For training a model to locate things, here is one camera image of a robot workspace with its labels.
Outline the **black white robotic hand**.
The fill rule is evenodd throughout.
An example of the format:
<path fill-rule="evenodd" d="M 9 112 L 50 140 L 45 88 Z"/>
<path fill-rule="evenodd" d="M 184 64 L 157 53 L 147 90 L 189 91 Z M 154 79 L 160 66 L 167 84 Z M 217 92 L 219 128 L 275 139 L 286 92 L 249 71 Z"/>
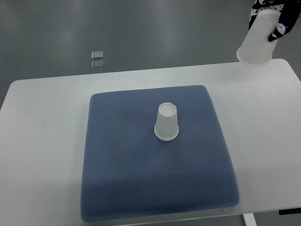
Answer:
<path fill-rule="evenodd" d="M 256 0 L 251 8 L 249 27 L 250 29 L 257 15 L 266 9 L 280 12 L 278 23 L 274 31 L 269 35 L 268 41 L 273 42 L 288 34 L 294 27 L 300 13 L 300 0 Z"/>

